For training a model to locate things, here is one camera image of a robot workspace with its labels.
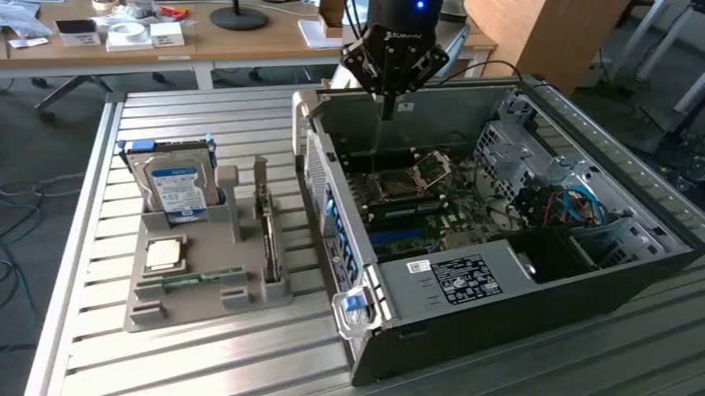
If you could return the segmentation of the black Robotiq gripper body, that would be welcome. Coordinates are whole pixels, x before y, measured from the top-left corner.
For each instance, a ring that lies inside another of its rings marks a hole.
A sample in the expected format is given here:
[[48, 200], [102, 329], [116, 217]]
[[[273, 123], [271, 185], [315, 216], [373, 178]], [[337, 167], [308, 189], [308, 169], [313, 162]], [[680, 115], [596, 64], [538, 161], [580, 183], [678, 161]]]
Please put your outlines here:
[[367, 31], [361, 40], [380, 70], [387, 89], [387, 53], [405, 47], [437, 45], [435, 27], [439, 1], [372, 1], [368, 4]]

